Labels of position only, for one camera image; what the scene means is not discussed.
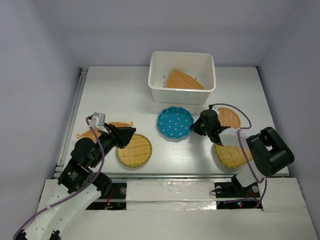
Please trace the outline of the blue polka dot ceramic plate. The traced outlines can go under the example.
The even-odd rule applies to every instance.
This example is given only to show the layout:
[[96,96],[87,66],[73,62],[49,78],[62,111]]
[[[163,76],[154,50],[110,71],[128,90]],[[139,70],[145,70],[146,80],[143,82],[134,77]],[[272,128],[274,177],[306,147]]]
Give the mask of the blue polka dot ceramic plate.
[[191,132],[190,126],[194,123],[191,113],[180,106],[171,106],[163,109],[157,116],[156,126],[159,133],[169,140],[182,140]]

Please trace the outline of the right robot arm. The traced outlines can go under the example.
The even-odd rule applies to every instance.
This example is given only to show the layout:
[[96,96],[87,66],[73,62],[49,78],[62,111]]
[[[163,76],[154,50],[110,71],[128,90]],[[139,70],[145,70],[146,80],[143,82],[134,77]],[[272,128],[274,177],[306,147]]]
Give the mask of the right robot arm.
[[224,126],[212,108],[202,111],[189,128],[200,136],[209,137],[215,145],[239,147],[247,161],[247,167],[236,173],[227,187],[221,188],[221,193],[229,191],[234,196],[242,196],[249,186],[273,176],[295,160],[293,152],[273,127],[250,134],[250,126]]

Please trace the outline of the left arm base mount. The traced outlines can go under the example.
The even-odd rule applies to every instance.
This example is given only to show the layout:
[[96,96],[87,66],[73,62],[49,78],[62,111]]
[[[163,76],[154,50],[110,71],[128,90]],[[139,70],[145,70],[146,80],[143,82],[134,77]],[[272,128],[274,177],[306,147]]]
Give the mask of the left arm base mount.
[[120,211],[126,210],[127,181],[114,178],[108,196],[101,196],[92,202],[86,210]]

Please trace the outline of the orange fan-shaped woven plate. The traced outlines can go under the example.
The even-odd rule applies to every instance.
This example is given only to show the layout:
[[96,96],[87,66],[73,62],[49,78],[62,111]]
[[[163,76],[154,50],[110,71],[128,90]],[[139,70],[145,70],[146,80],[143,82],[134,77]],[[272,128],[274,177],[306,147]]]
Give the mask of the orange fan-shaped woven plate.
[[187,89],[187,90],[204,90],[205,87],[190,75],[173,69],[165,84],[166,88]]

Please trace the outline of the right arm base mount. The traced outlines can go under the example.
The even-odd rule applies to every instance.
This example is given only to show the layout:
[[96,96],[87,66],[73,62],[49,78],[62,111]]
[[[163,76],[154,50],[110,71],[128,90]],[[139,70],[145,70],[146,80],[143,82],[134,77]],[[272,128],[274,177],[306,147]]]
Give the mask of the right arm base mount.
[[243,187],[235,176],[229,182],[215,182],[214,189],[209,194],[216,197],[218,210],[263,208],[258,183]]

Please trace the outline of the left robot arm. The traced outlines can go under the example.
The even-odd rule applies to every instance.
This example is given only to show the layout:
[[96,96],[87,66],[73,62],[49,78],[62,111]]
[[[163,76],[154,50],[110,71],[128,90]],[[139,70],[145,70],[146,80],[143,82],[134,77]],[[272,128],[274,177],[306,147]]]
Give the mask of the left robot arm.
[[46,207],[28,219],[13,239],[61,240],[91,203],[111,194],[112,180],[92,169],[102,168],[105,156],[113,148],[125,148],[136,128],[105,124],[104,129],[96,140],[85,137],[76,142]]

